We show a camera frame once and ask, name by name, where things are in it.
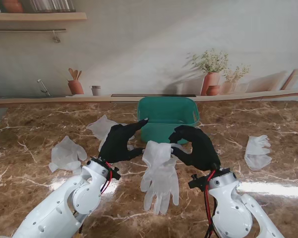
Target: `hook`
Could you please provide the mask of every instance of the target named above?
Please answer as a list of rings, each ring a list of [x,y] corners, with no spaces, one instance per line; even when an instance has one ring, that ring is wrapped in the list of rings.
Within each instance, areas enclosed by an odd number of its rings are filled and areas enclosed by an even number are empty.
[[[61,42],[61,39],[55,34],[55,31],[53,30],[53,41],[55,43],[60,43]]]

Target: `brown marble surface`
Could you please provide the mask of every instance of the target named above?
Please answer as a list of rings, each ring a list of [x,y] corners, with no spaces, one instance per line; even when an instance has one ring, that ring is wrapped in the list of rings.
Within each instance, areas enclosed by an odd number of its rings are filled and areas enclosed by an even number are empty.
[[[198,108],[199,127],[210,135],[222,165],[242,181],[238,190],[253,195],[285,237],[298,238],[298,102],[205,102]],[[98,154],[99,140],[85,128],[104,114],[117,122],[135,122],[137,104],[27,104],[8,109],[0,123],[0,235],[10,236],[28,212],[72,175],[48,168],[51,149],[64,136],[89,156]],[[249,135],[262,134],[270,138],[273,159],[253,172],[244,160],[245,146]],[[145,146],[140,132],[131,144]],[[180,204],[171,202],[165,216],[155,216],[143,210],[140,182],[146,166],[141,157],[116,166],[122,178],[111,183],[86,219],[83,237],[204,236],[203,194],[187,184],[191,174],[202,172],[179,161]],[[248,237],[258,233],[255,222]]]

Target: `faucet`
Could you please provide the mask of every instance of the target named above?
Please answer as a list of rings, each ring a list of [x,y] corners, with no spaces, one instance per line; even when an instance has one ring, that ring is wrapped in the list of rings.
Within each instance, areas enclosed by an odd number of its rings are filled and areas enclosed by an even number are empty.
[[[47,88],[45,87],[45,85],[44,85],[44,83],[42,82],[42,80],[41,80],[41,79],[38,79],[37,82],[38,82],[38,83],[41,83],[42,86],[43,86],[43,88],[44,88],[44,90],[45,90],[45,91],[41,90],[41,92],[42,92],[42,93],[45,93],[46,96],[51,96],[51,94],[49,93],[49,91],[48,91]]]

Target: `screw hole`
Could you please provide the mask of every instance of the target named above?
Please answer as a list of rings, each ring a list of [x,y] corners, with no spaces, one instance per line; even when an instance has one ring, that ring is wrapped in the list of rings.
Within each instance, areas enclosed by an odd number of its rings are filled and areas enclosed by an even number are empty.
[[[56,211],[57,211],[58,213],[62,214],[62,210],[61,210],[59,207],[56,208]]]
[[[40,231],[40,232],[44,232],[44,228],[43,228],[43,226],[39,226],[39,231]]]

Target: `wooden spoon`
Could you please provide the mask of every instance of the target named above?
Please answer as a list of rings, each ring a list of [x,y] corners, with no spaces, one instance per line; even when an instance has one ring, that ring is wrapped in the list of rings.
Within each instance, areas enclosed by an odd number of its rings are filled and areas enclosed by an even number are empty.
[[[74,80],[77,80],[77,75],[78,75],[78,70],[75,70],[74,71],[74,77],[75,77]]]
[[[80,74],[81,74],[81,71],[79,72],[79,74],[78,74],[78,76],[77,76],[76,80],[78,80],[78,78],[80,77]]]
[[[69,72],[70,72],[71,76],[73,77],[73,80],[75,80],[74,71],[71,68],[69,68]]]

